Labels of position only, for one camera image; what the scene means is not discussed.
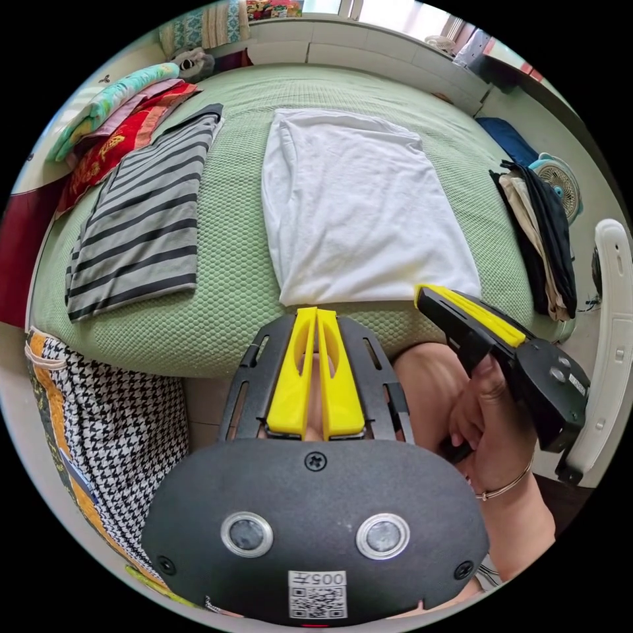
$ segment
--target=white towel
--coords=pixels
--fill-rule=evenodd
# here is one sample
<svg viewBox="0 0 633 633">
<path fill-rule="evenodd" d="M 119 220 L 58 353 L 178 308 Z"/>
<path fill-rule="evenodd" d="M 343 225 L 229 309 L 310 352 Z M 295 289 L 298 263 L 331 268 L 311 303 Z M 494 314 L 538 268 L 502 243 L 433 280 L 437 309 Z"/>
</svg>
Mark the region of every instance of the white towel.
<svg viewBox="0 0 633 633">
<path fill-rule="evenodd" d="M 479 297 L 477 267 L 422 141 L 376 117 L 275 112 L 262 168 L 285 306 L 413 301 L 415 284 Z"/>
</svg>

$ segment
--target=green bedspread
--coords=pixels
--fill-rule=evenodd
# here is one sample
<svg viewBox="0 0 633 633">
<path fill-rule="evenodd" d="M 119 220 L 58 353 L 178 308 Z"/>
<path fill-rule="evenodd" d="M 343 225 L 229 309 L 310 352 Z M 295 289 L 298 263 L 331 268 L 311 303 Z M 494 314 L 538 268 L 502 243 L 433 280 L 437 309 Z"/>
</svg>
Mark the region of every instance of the green bedspread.
<svg viewBox="0 0 633 633">
<path fill-rule="evenodd" d="M 260 199 L 273 111 L 321 107 L 376 115 L 421 135 L 479 269 L 484 300 L 554 340 L 560 326 L 533 312 L 528 277 L 489 169 L 503 150 L 468 115 L 414 88 L 344 69 L 308 65 L 240 69 L 202 82 L 204 104 L 224 104 L 225 124 L 204 167 L 198 203 L 198 289 L 71 324 L 64 304 L 68 255 L 94 189 L 53 227 L 36 277 L 32 320 L 79 353 L 130 370 L 182 377 L 230 375 L 258 329 L 282 314 Z M 167 123 L 156 131 L 158 134 Z M 333 306 L 372 328 L 389 354 L 443 340 L 408 303 Z"/>
</svg>

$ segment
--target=stuffed toy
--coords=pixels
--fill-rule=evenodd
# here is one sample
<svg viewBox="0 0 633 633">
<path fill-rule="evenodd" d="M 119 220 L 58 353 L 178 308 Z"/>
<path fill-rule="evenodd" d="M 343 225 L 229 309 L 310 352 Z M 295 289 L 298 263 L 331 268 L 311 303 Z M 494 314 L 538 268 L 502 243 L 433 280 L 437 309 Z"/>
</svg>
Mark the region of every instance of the stuffed toy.
<svg viewBox="0 0 633 633">
<path fill-rule="evenodd" d="M 180 68 L 178 77 L 190 84 L 197 84 L 198 81 L 211 77 L 216 66 L 216 60 L 211 55 L 210 50 L 205 50 L 199 46 L 181 48 L 171 56 L 169 61 L 178 64 Z"/>
</svg>

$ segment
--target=black and white houndstooth bag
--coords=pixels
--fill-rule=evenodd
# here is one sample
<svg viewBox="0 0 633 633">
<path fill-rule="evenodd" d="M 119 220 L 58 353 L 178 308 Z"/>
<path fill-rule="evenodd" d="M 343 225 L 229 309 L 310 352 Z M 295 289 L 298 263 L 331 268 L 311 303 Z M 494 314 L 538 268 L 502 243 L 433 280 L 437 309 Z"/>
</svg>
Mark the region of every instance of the black and white houndstooth bag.
<svg viewBox="0 0 633 633">
<path fill-rule="evenodd" d="M 93 527 L 158 580 L 140 535 L 158 485 L 189 451 L 182 381 L 91 361 L 35 329 L 25 352 L 67 489 Z"/>
</svg>

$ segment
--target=red cloth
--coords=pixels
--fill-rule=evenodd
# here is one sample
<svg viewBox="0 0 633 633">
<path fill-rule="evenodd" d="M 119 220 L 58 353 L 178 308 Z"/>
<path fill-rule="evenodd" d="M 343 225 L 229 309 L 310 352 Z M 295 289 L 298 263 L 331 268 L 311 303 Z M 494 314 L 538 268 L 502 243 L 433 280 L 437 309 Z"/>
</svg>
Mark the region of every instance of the red cloth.
<svg viewBox="0 0 633 633">
<path fill-rule="evenodd" d="M 31 277 L 67 176 L 14 194 L 0 221 L 0 321 L 24 328 Z"/>
<path fill-rule="evenodd" d="M 67 213 L 91 187 L 101 183 L 117 167 L 124 156 L 145 147 L 152 133 L 174 108 L 199 92 L 194 84 L 183 83 L 138 106 L 112 134 L 97 141 L 77 163 L 62 192 L 55 210 L 55 219 Z"/>
</svg>

